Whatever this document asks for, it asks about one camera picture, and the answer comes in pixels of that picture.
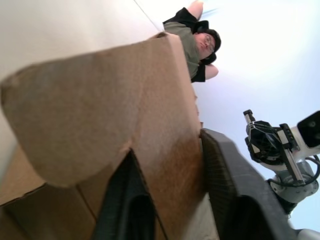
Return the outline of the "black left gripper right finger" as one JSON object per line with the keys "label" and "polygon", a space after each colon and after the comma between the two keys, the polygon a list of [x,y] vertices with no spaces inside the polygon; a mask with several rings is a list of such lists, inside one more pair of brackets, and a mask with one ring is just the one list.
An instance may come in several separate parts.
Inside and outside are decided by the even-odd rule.
{"label": "black left gripper right finger", "polygon": [[224,134],[200,131],[206,190],[221,240],[295,240],[263,177]]}

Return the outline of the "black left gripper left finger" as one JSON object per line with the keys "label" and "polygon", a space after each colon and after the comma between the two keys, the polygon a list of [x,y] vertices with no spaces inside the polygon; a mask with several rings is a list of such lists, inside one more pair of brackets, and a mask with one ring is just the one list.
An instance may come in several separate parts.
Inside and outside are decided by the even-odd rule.
{"label": "black left gripper left finger", "polygon": [[111,176],[93,231],[94,240],[155,240],[158,213],[131,149]]}

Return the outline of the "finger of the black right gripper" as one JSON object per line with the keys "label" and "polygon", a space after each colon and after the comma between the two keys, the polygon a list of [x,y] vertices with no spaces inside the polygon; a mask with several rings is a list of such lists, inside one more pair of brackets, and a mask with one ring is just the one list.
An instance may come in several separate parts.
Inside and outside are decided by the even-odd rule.
{"label": "finger of the black right gripper", "polygon": [[278,135],[274,127],[265,121],[253,121],[246,127],[246,144],[252,144],[257,148],[276,148]]}
{"label": "finger of the black right gripper", "polygon": [[256,163],[283,163],[281,152],[272,145],[267,147],[256,147],[248,139],[246,140],[250,157]]}

